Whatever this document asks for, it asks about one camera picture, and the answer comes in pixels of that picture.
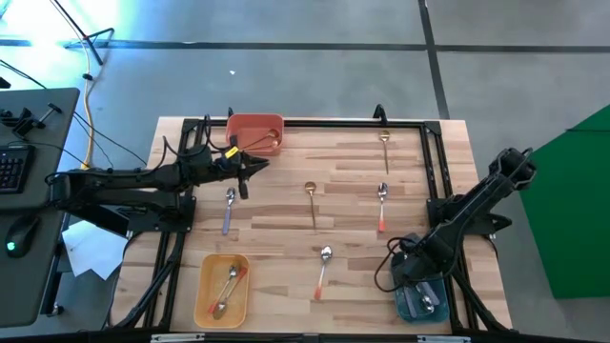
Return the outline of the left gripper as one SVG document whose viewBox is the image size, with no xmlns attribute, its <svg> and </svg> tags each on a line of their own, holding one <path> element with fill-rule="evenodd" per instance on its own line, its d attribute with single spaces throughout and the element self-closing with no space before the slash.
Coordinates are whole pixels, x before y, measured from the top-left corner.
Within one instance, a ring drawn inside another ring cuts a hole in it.
<svg viewBox="0 0 610 343">
<path fill-rule="evenodd" d="M 250 175 L 265 169 L 270 165 L 270 161 L 265 158 L 251 158 L 239 147 L 229 147 L 220 152 L 220 156 L 213 161 L 212 179 L 213 181 L 223 181 L 236 178 L 241 199 L 249 198 L 247 180 Z"/>
</svg>

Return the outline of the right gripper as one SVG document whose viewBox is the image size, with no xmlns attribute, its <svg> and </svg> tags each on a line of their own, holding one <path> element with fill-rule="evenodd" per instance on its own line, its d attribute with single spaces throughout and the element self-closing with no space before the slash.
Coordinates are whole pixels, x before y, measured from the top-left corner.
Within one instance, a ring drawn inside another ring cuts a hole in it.
<svg viewBox="0 0 610 343">
<path fill-rule="evenodd" d="M 397 284 L 417 284 L 443 279 L 453 271 L 453 258 L 434 259 L 419 246 L 418 237 L 404 236 L 398 240 L 395 254 L 395 281 Z"/>
</svg>

